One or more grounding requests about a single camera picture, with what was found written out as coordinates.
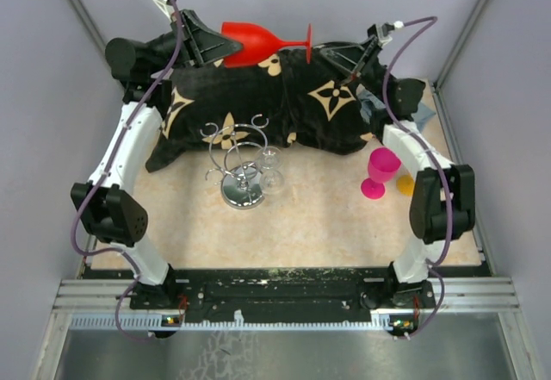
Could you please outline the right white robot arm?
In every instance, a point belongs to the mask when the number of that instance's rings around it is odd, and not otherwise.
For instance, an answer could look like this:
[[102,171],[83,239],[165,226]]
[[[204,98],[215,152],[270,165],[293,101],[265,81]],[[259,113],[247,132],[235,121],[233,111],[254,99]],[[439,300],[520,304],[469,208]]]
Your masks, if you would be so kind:
[[412,237],[391,263],[393,280],[384,287],[386,300],[401,308],[414,298],[414,284],[443,262],[452,241],[474,228],[474,170],[442,156],[423,137],[412,116],[424,82],[395,78],[390,66],[378,60],[381,49],[379,37],[371,35],[360,44],[324,44],[320,54],[342,74],[341,84],[361,84],[381,101],[381,108],[371,111],[369,125],[383,150],[396,156],[414,180]]

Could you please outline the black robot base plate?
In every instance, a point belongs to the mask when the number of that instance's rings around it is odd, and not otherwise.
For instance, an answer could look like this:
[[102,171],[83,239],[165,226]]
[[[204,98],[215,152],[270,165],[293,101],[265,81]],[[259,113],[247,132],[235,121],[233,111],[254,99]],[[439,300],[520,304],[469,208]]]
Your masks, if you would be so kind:
[[429,281],[400,283],[389,268],[270,268],[170,271],[159,287],[138,285],[134,310],[174,309],[189,323],[368,322],[371,311],[433,308]]

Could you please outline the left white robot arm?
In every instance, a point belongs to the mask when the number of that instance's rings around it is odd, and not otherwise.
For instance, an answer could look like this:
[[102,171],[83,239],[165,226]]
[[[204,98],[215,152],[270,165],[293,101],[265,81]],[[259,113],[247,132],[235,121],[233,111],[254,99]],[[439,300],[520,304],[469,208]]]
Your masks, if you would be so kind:
[[105,47],[112,77],[124,88],[121,116],[102,160],[89,179],[75,183],[71,199],[76,224],[133,267],[135,279],[149,285],[160,308],[177,302],[178,286],[147,236],[148,214],[133,198],[146,152],[170,107],[173,67],[200,67],[241,50],[242,46],[204,24],[192,9],[170,14],[168,33],[148,42],[113,38]]

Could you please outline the pink plastic wine glass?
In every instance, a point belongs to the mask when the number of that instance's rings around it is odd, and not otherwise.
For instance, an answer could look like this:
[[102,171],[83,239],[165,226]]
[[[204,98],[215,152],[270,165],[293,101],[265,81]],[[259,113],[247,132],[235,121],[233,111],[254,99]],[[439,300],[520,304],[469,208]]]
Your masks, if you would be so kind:
[[386,192],[386,183],[395,177],[401,161],[388,148],[376,148],[369,156],[368,177],[362,181],[361,191],[369,199],[382,198]]

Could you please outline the yellow plastic wine glass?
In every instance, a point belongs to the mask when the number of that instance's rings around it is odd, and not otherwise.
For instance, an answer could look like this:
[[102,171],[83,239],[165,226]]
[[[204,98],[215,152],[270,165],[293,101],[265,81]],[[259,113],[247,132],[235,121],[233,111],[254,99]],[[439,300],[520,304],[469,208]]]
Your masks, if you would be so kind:
[[404,196],[412,196],[415,180],[410,175],[402,175],[396,180],[397,190]]

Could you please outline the red plastic wine glass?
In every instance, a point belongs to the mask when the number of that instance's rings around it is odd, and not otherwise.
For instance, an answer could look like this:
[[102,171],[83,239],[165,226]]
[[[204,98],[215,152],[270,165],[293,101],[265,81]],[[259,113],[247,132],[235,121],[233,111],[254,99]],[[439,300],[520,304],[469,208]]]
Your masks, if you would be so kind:
[[221,33],[242,45],[237,53],[224,58],[223,64],[227,68],[256,65],[288,47],[304,47],[306,62],[309,63],[311,59],[313,37],[311,24],[308,25],[305,40],[281,40],[267,28],[249,22],[223,22]]

